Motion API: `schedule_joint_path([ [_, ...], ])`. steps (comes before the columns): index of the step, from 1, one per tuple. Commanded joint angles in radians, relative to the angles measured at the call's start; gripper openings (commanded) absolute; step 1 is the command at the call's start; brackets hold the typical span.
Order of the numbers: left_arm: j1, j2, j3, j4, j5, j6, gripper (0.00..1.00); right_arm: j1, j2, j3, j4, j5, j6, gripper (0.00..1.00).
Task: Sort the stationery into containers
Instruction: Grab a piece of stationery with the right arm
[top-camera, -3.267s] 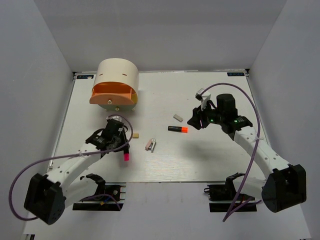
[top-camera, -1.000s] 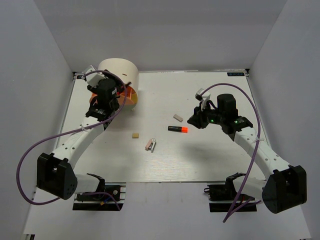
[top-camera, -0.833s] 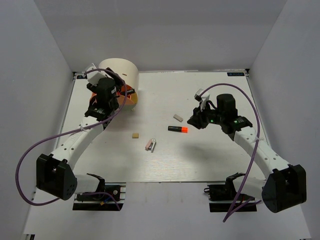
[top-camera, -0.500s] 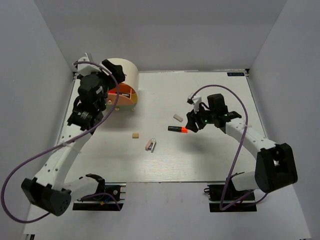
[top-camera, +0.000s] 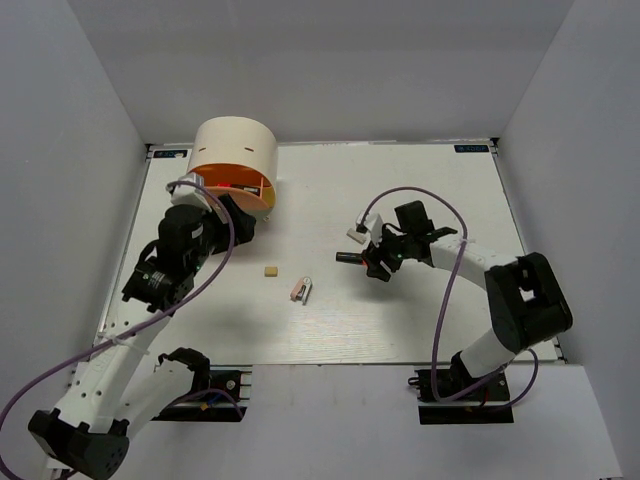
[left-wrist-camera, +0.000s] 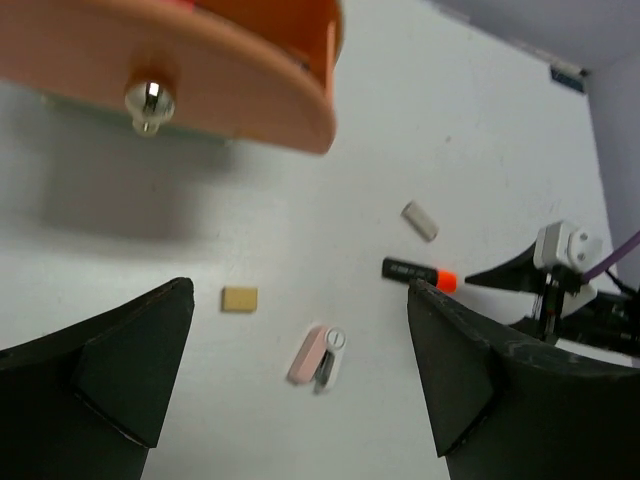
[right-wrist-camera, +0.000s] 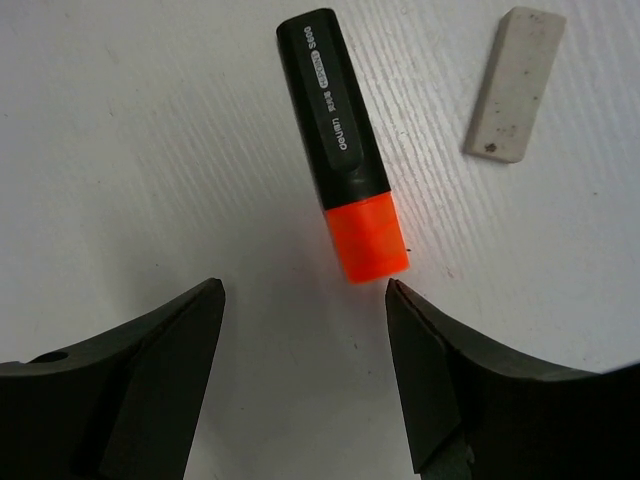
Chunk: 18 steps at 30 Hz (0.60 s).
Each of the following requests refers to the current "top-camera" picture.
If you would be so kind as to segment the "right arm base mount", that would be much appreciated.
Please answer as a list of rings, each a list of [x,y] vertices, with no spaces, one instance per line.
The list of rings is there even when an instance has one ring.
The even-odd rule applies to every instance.
[[[408,387],[417,394],[421,425],[498,425],[514,422],[512,408],[504,407],[511,400],[504,373],[453,402],[438,402],[435,399],[430,373],[430,369],[418,369],[407,380]]]

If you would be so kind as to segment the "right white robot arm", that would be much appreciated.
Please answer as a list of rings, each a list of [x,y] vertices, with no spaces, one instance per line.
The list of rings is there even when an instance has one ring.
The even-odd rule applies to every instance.
[[[355,231],[369,238],[362,252],[366,274],[388,282],[406,260],[461,277],[486,292],[491,326],[470,346],[454,354],[450,395],[477,397],[488,376],[523,351],[573,326],[573,316],[547,258],[499,254],[473,244],[450,227],[437,228],[420,201],[395,209],[398,225],[362,212]]]

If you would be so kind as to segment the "orange cap black highlighter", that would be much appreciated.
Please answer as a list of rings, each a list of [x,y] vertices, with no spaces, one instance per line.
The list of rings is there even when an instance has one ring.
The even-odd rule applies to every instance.
[[[335,260],[339,263],[349,265],[366,265],[364,254],[362,252],[337,252]]]

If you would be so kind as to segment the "orange organizer drawer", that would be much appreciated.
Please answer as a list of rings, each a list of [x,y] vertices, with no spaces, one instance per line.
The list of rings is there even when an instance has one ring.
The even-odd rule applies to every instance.
[[[217,196],[229,194],[239,207],[247,213],[260,213],[271,210],[276,203],[275,188],[272,183],[257,170],[243,165],[216,163],[201,165],[191,169],[204,178],[204,184],[210,193]],[[219,183],[234,185],[231,189],[219,189]],[[238,189],[238,186],[255,186],[261,189],[259,196]]]

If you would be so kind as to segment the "green cap black highlighter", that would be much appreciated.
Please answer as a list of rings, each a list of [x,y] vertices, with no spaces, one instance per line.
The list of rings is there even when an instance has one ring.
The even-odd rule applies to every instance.
[[[256,196],[259,196],[261,194],[261,189],[255,186],[238,186],[238,189],[249,192]]]

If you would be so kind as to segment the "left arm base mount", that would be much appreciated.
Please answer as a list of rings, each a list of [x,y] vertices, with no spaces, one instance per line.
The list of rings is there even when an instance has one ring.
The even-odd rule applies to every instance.
[[[153,421],[239,423],[249,406],[251,386],[250,366],[212,367],[203,387],[163,409]]]

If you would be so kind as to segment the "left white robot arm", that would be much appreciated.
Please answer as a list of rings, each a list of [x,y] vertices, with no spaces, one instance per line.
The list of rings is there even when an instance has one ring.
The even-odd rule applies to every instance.
[[[128,384],[177,310],[202,292],[195,277],[206,260],[215,254],[228,259],[232,248],[252,240],[255,224],[228,193],[195,194],[165,211],[122,289],[123,301],[144,304],[150,318],[112,323],[83,355],[85,369],[67,393],[28,423],[49,457],[74,473],[109,479],[148,422],[172,403],[208,395],[211,362],[187,347],[161,354],[145,381]]]

